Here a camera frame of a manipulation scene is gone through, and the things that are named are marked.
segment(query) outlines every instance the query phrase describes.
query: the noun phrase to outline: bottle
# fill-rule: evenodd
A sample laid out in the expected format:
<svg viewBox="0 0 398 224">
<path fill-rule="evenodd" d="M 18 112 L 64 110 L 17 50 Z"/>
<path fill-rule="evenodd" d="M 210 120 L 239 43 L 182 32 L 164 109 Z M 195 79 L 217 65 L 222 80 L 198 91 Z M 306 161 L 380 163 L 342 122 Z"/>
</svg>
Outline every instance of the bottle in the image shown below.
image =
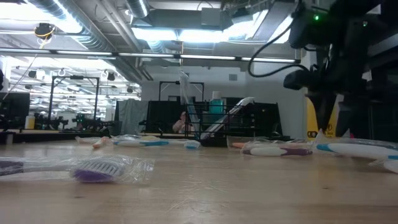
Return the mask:
<svg viewBox="0 0 398 224">
<path fill-rule="evenodd" d="M 224 101 L 221 99 L 221 92 L 213 91 L 213 99 L 210 101 L 211 114 L 224 114 Z"/>
</svg>

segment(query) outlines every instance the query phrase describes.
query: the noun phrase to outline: ceiling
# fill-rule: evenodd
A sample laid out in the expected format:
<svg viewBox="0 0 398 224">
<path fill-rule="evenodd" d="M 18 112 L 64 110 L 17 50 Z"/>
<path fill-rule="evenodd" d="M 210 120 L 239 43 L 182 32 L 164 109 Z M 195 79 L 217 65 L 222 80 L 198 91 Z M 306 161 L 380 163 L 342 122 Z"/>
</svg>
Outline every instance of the ceiling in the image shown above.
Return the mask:
<svg viewBox="0 0 398 224">
<path fill-rule="evenodd" d="M 34 35 L 34 29 L 40 22 L 55 24 L 55 31 L 50 42 L 44 45 L 45 49 L 57 50 L 94 50 L 95 46 L 87 46 L 82 38 L 91 34 L 98 35 L 101 41 L 102 49 L 97 51 L 114 52 L 152 52 L 150 42 L 137 39 L 138 33 L 133 33 L 131 27 L 143 28 L 143 24 L 152 25 L 144 29 L 172 29 L 181 38 L 182 32 L 190 26 L 201 23 L 203 30 L 232 30 L 235 19 L 245 19 L 248 25 L 236 29 L 238 32 L 248 35 L 248 30 L 254 29 L 253 37 L 229 37 L 224 41 L 213 42 L 190 42 L 183 43 L 175 40 L 162 40 L 161 35 L 151 35 L 152 39 L 159 37 L 162 44 L 162 50 L 167 53 L 185 53 L 193 55 L 233 55 L 251 57 L 252 54 L 277 32 L 279 26 L 283 25 L 289 12 L 294 6 L 294 1 L 189 1 L 189 0 L 148 0 L 150 6 L 149 14 L 145 18 L 134 18 L 132 20 L 131 12 L 127 9 L 126 0 L 28 0 L 31 4 L 12 4 L 0 3 L 5 9 L 5 13 L 0 15 L 0 47 L 29 48 L 38 49 L 43 40 Z M 60 18 L 55 18 L 50 11 L 45 11 L 43 5 L 37 5 L 37 2 L 57 2 L 58 5 L 65 6 L 66 12 L 71 16 L 66 16 L 66 21 L 75 19 L 83 27 L 80 33 L 67 33 L 73 29 L 73 24 L 61 23 Z M 117 16 L 112 13 L 111 7 L 116 10 Z M 238 9 L 246 7 L 246 15 L 237 16 Z M 227 22 L 210 24 L 213 19 L 203 17 L 204 12 L 208 12 L 208 17 L 218 16 L 226 18 Z M 11 86 L 14 86 L 18 80 L 25 74 L 28 66 L 32 63 L 29 70 L 35 70 L 40 74 L 40 78 L 24 77 L 17 85 L 14 91 L 30 92 L 35 110 L 46 111 L 49 103 L 49 92 L 52 76 L 54 75 L 83 75 L 84 77 L 99 77 L 99 116 L 104 116 L 104 109 L 109 101 L 123 100 L 126 98 L 139 99 L 141 89 L 139 85 L 142 82 L 153 82 L 166 79 L 164 75 L 170 74 L 162 71 L 174 71 L 175 69 L 162 70 L 167 67 L 179 67 L 180 61 L 176 59 L 137 59 L 125 60 L 121 62 L 120 58 L 116 60 L 102 60 L 101 58 L 48 58 L 48 57 L 15 57 L 12 55 L 3 55 L 0 59 L 6 60 L 11 75 L 8 75 Z M 266 48 L 259 57 L 272 58 L 297 58 L 297 52 L 289 47 L 287 43 L 272 44 Z M 236 68 L 240 72 L 246 69 L 246 62 L 223 62 L 214 60 L 184 60 L 182 66 L 190 67 L 220 67 Z M 115 81 L 108 81 L 108 73 L 115 73 Z M 27 90 L 26 85 L 31 85 L 32 89 Z M 133 87 L 134 91 L 128 93 L 127 87 Z M 92 113 L 93 100 L 96 88 L 89 80 L 69 80 L 65 79 L 59 83 L 54 92 L 56 110 L 72 110 L 79 112 Z M 76 96 L 77 100 L 68 99 L 68 96 Z"/>
</svg>

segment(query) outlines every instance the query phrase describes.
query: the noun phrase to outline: table surface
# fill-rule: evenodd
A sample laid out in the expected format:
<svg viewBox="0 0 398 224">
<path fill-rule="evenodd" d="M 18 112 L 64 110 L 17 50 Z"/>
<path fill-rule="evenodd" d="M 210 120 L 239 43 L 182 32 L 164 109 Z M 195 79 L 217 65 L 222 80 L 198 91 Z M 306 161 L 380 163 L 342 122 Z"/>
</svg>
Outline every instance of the table surface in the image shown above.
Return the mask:
<svg viewBox="0 0 398 224">
<path fill-rule="evenodd" d="M 16 144 L 0 156 L 124 154 L 156 160 L 149 185 L 0 177 L 1 223 L 398 223 L 398 175 L 328 155 Z"/>
</svg>

